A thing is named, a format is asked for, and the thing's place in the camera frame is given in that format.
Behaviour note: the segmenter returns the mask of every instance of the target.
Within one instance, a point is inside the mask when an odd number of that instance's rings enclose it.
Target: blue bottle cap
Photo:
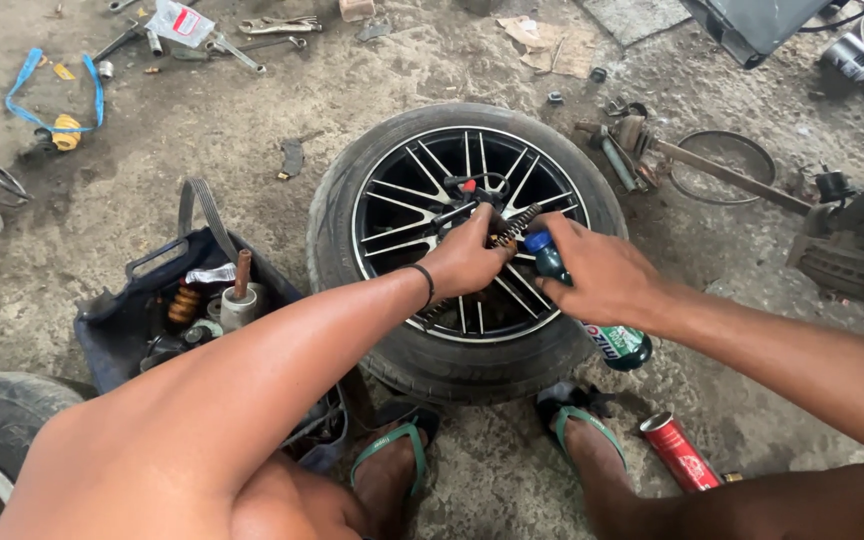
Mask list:
[[[551,243],[552,234],[549,234],[548,230],[540,230],[525,235],[525,249],[529,250],[529,253],[535,253]]]

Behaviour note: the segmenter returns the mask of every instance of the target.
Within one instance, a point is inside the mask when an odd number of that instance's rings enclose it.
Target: plastic bag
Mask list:
[[[215,28],[215,23],[197,10],[172,0],[155,0],[155,15],[145,27],[160,38],[179,42],[193,49]]]

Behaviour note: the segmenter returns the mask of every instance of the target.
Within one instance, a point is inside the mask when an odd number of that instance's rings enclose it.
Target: oil bottle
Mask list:
[[[539,276],[554,278],[572,286],[572,276],[562,264],[559,250],[548,230],[525,236],[525,249],[535,256]],[[617,371],[639,369],[652,357],[652,340],[642,331],[629,326],[597,326],[576,321],[585,335],[599,348],[606,366]]]

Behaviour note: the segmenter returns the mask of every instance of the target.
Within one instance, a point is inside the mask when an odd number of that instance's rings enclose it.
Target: left hand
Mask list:
[[[492,205],[479,204],[468,221],[455,227],[418,264],[435,282],[432,302],[486,289],[502,267],[516,254],[513,248],[487,249]]]

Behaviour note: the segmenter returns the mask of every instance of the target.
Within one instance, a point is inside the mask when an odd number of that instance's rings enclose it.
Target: red can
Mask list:
[[[652,443],[658,457],[684,492],[705,491],[722,485],[719,475],[695,448],[671,412],[659,412],[638,428]]]

